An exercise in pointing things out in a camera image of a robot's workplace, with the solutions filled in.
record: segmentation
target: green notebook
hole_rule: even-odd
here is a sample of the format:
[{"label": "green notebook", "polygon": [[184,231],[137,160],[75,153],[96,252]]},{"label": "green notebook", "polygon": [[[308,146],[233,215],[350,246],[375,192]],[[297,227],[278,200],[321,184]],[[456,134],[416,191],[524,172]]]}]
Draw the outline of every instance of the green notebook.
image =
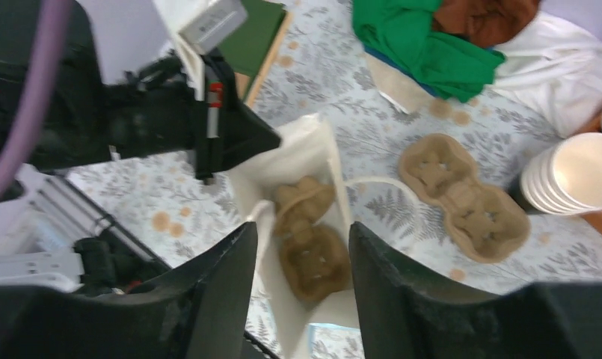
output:
[{"label": "green notebook", "polygon": [[250,93],[254,79],[270,51],[286,11],[283,5],[264,0],[242,0],[248,18],[219,45],[237,77],[239,96]]}]

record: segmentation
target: table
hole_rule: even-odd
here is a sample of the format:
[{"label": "table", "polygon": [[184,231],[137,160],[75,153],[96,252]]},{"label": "table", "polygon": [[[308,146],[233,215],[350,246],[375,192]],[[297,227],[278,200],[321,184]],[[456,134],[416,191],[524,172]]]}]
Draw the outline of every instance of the table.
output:
[{"label": "table", "polygon": [[[399,154],[418,138],[446,133],[479,163],[482,181],[506,186],[523,165],[559,139],[546,120],[489,91],[468,104],[435,100],[409,115],[381,98],[350,26],[349,0],[295,0],[294,18],[255,111],[272,126],[318,112],[337,135],[345,178],[397,178]],[[75,169],[70,180],[172,266],[210,248],[239,224],[226,177],[201,186],[186,154],[169,153]],[[528,242],[503,263],[466,258],[443,229],[441,212],[409,203],[383,184],[350,188],[355,219],[394,248],[454,280],[495,293],[534,280],[602,280],[602,236],[580,218],[532,216]],[[425,215],[417,237],[412,206]],[[268,293],[254,288],[246,328],[279,351]],[[319,329],[315,358],[363,358],[360,335]]]}]

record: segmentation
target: beige cloth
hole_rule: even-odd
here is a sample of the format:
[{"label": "beige cloth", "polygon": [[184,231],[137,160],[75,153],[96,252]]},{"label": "beige cloth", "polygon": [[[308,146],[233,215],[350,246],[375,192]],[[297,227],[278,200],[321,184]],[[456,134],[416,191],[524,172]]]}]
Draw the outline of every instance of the beige cloth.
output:
[{"label": "beige cloth", "polygon": [[514,38],[536,16],[540,0],[443,0],[433,30],[464,36],[479,47]]}]

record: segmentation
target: purple cable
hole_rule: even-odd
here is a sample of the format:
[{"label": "purple cable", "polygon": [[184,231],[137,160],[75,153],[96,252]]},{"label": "purple cable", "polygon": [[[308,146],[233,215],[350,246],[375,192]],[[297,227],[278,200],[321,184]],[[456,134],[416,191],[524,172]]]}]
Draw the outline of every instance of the purple cable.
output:
[{"label": "purple cable", "polygon": [[42,0],[19,110],[0,155],[0,197],[38,142],[54,92],[73,0]]}]

